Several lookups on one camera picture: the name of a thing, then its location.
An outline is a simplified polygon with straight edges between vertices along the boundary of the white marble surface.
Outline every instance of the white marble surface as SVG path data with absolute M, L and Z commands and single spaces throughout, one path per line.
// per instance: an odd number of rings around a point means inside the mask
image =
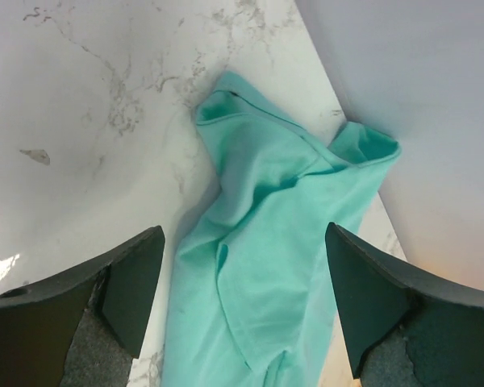
M 192 111 L 224 69 L 326 144 L 344 121 L 292 0 L 0 2 L 0 293 L 160 224 L 130 386 L 159 385 L 173 252 L 215 197 Z M 395 246 L 376 208 L 370 241 Z

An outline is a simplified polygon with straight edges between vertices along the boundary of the white wall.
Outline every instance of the white wall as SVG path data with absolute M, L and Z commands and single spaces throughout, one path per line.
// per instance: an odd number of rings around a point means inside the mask
M 297 0 L 350 119 L 401 142 L 382 199 L 410 262 L 484 289 L 484 0 Z

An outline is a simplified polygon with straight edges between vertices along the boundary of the teal cloth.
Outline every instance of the teal cloth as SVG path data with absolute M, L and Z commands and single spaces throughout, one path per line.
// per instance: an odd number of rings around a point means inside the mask
M 196 125 L 221 193 L 175 257 L 162 386 L 316 386 L 336 314 L 324 232 L 358 231 L 399 145 L 347 123 L 325 148 L 234 73 Z

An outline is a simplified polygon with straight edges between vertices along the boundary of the stain on marble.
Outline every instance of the stain on marble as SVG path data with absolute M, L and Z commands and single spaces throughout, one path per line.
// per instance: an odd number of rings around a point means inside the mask
M 81 125 L 84 128 L 90 127 L 90 124 L 93 121 L 93 117 L 91 115 L 91 109 L 88 109 L 84 115 L 81 116 Z
M 95 177 L 97 177 L 98 171 L 102 168 L 104 165 L 104 160 L 106 159 L 106 155 L 101 155 L 98 158 L 97 164 L 93 168 L 93 172 L 91 173 L 91 179 L 95 180 Z
M 41 15 L 40 8 L 38 6 L 35 6 L 32 14 L 26 14 L 25 16 L 23 16 L 23 21 L 29 18 L 37 18 L 40 15 Z
M 158 2 L 157 0 L 151 0 L 151 5 L 152 5 L 154 8 L 156 8 L 156 10 L 157 10 L 158 12 L 161 12 L 161 11 L 162 11 L 162 9 L 161 9 L 161 7 L 160 7 L 160 6 L 157 6 L 157 5 L 156 5 L 156 3 L 157 3 L 157 2 Z
M 176 164 L 172 164 L 172 174 L 174 180 L 177 182 L 179 194 L 183 195 L 185 193 L 185 176 L 182 173 L 181 168 Z
M 20 149 L 19 152 L 40 164 L 50 165 L 50 156 L 44 149 Z

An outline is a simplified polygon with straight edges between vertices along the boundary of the folded towel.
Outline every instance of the folded towel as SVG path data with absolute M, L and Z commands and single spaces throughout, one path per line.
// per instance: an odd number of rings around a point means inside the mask
M 177 251 L 162 386 L 316 386 L 336 314 L 324 232 L 358 231 L 399 145 L 347 123 L 325 148 L 234 73 L 196 125 L 221 192 Z

